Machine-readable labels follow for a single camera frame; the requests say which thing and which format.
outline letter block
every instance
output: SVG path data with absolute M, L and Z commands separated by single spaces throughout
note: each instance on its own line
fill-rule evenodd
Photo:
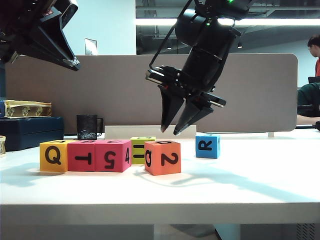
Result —
M 67 172 L 68 144 L 75 140 L 54 140 L 40 143 L 40 171 Z
M 95 141 L 95 170 L 122 173 L 132 165 L 130 140 Z
M 68 144 L 68 171 L 95 171 L 95 142 L 81 140 Z
M 217 159 L 220 156 L 220 135 L 204 133 L 195 136 L 195 156 Z
M 155 141 L 155 136 L 133 136 L 132 142 L 132 164 L 145 163 L 145 142 Z
M 152 175 L 181 173 L 181 147 L 174 141 L 146 141 L 144 169 Z

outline red shirt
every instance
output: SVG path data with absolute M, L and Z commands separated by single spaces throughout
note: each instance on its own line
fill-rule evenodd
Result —
M 315 76 L 318 77 L 320 76 L 320 60 L 318 60 L 315 63 Z

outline pink block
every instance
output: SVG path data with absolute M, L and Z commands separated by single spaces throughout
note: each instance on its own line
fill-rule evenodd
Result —
M 130 140 L 97 140 L 95 170 L 122 173 L 132 164 Z
M 68 171 L 95 171 L 96 140 L 81 140 L 68 143 Z

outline black hair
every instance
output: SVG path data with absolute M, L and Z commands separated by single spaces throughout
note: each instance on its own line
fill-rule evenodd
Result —
M 311 48 L 311 45 L 316 45 L 316 46 L 320 47 L 320 35 L 313 35 L 309 39 L 307 46 Z

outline black mug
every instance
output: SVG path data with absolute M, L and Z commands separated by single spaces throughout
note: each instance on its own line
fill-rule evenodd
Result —
M 98 120 L 100 120 L 99 135 L 97 135 Z M 103 132 L 104 119 L 97 115 L 77 115 L 76 132 L 78 140 L 97 140 Z

